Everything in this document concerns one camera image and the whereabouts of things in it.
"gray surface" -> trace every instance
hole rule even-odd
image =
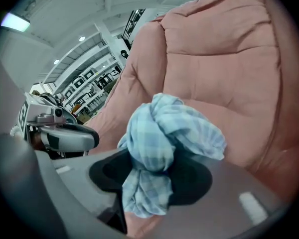
[[[61,159],[54,161],[56,168],[68,165],[73,170],[60,174],[61,180],[68,187],[74,197],[91,213],[98,211],[95,201],[97,192],[88,194],[81,190],[89,188],[91,183],[87,178],[90,165],[108,157],[116,150],[104,154],[87,157]],[[258,180],[244,169],[224,161],[215,161],[209,158],[193,156],[193,159],[206,165],[213,176],[213,185],[210,191],[194,205],[172,206],[163,220],[148,234],[147,239],[174,238],[174,239],[227,239],[244,235],[249,238],[261,231],[254,227],[239,202],[239,195],[251,192],[268,211],[269,215],[282,206],[281,201]]]
[[[146,239],[227,239],[251,229],[253,224],[239,202],[251,192],[271,214],[282,206],[280,199],[244,169],[225,161],[195,156],[213,176],[207,194],[190,206],[172,206]]]
[[[270,227],[280,220],[288,209],[288,206],[282,206],[272,213],[265,221],[232,239],[254,239],[260,238]]]
[[[40,176],[33,149],[26,141],[8,135],[0,135],[0,194],[4,196],[0,215],[15,220],[8,210],[11,208],[20,221],[43,238],[67,238],[63,221]]]
[[[46,190],[63,220],[69,238],[123,239],[125,237],[123,234],[111,229],[94,218],[91,213],[77,201],[64,185],[60,176],[56,173],[49,156],[45,152],[36,151],[36,155]],[[105,158],[104,155],[100,155],[100,157],[95,155],[94,157],[99,160]]]
[[[56,169],[63,166],[70,167],[71,170],[61,173],[59,176],[73,196],[94,217],[100,215],[107,206],[114,204],[116,194],[104,192],[95,186],[88,175],[89,168],[93,163],[111,156],[112,153],[53,161]]]

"ceiling light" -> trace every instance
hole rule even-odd
[[[30,22],[8,12],[1,22],[1,26],[13,28],[15,30],[24,32],[30,26]]]

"ceiling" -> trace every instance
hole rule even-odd
[[[0,58],[14,82],[24,91],[51,70],[80,36],[103,21],[112,35],[123,33],[132,10],[171,8],[190,0],[20,0],[12,10],[30,21],[21,33],[0,31]]]

